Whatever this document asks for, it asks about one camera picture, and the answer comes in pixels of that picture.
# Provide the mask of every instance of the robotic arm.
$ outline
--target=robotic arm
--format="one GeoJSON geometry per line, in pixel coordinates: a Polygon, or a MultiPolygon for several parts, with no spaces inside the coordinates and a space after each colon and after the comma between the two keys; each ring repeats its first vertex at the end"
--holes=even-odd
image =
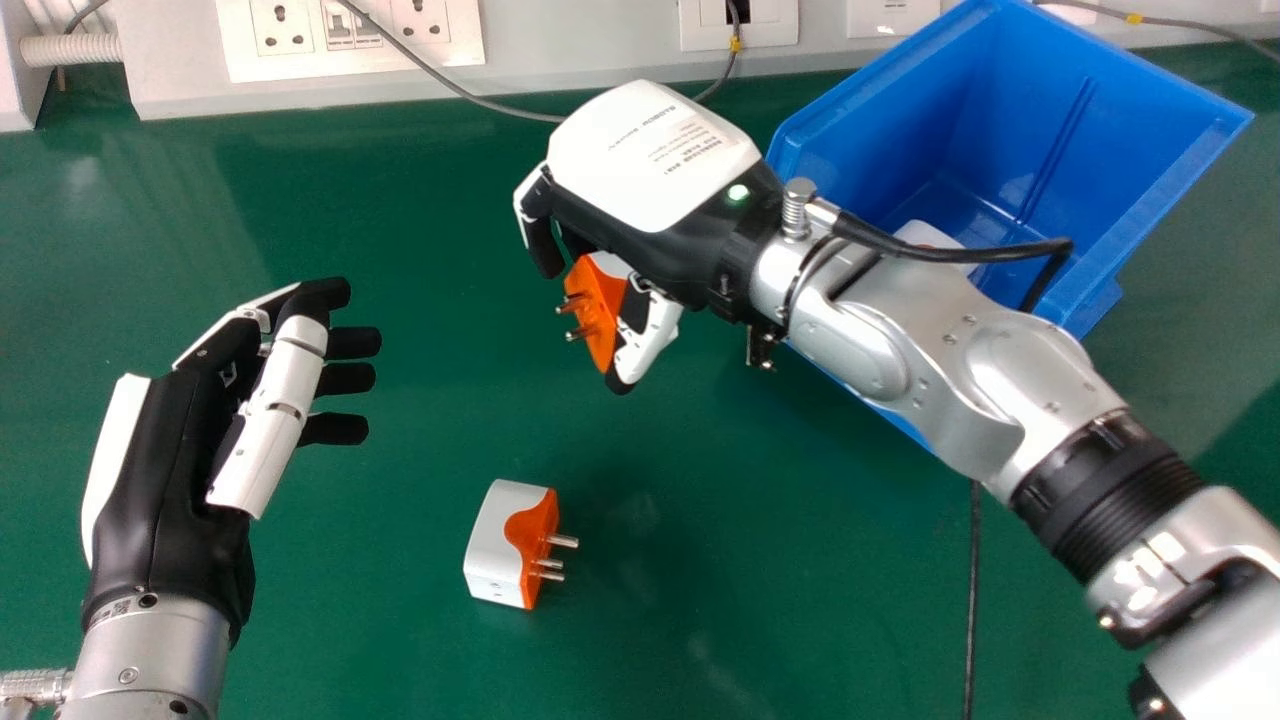
{"type": "Polygon", "coordinates": [[[343,278],[294,283],[228,313],[157,379],[124,375],[102,421],[81,514],[90,587],[74,673],[0,675],[0,719],[211,720],[253,602],[251,519],[296,447],[358,445],[365,418],[311,414],[366,392],[374,328],[332,328],[343,278]]]}
{"type": "MultiPolygon", "coordinates": [[[[559,126],[515,209],[544,277],[572,261],[557,311],[616,392],[681,307],[748,324],[763,369],[788,338],[1016,512],[1121,646],[1153,644],[1138,717],[1280,717],[1280,533],[1206,487],[1057,325],[893,251],[812,182],[783,187],[745,133],[646,81],[559,126]]],[[[897,236],[955,245],[918,220],[897,236]]]]}

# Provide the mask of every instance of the white corrugated tube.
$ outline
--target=white corrugated tube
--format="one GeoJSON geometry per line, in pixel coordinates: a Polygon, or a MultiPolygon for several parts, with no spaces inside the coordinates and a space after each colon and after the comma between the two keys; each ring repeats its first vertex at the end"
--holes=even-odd
{"type": "Polygon", "coordinates": [[[120,36],[105,32],[37,35],[23,37],[18,47],[22,59],[32,68],[124,61],[120,36]]]}

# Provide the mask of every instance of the bolt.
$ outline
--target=bolt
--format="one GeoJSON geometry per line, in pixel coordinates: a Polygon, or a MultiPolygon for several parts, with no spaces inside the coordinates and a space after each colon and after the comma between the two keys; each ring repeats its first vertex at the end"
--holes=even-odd
{"type": "Polygon", "coordinates": [[[809,236],[809,215],[804,206],[818,196],[818,186],[809,178],[791,178],[782,195],[782,234],[791,240],[809,236]]]}

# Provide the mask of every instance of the orange and white plug adapter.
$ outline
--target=orange and white plug adapter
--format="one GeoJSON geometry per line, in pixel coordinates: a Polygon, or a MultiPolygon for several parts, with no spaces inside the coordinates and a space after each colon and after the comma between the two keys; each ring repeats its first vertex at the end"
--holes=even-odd
{"type": "Polygon", "coordinates": [[[462,560],[471,597],[532,610],[543,580],[564,580],[552,546],[577,547],[577,538],[556,533],[558,525],[554,489],[494,480],[462,560]]]}

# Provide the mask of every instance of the green tabletop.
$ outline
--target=green tabletop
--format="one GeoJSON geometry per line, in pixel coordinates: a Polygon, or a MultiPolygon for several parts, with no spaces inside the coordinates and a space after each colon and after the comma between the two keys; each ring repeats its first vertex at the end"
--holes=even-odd
{"type": "MultiPolygon", "coordinates": [[[[1257,119],[1121,273],[1087,338],[1135,413],[1280,518],[1280,83],[1235,46],[1144,53],[1257,119]]],[[[768,145],[841,73],[731,82],[768,145]]],[[[966,482],[790,352],[707,313],[631,396],[552,314],[511,217],[549,128],[461,101],[141,124],[70,73],[0,137],[0,667],[70,664],[90,454],[115,378],[221,313],[344,274],[385,336],[364,447],[293,460],[253,530],[223,717],[955,717],[966,482]],[[471,600],[494,478],[556,487],[568,579],[471,600]]],[[[525,99],[570,110],[590,94],[525,99]]],[[[978,717],[1128,717],[1138,655],[987,502],[978,717]]]]}

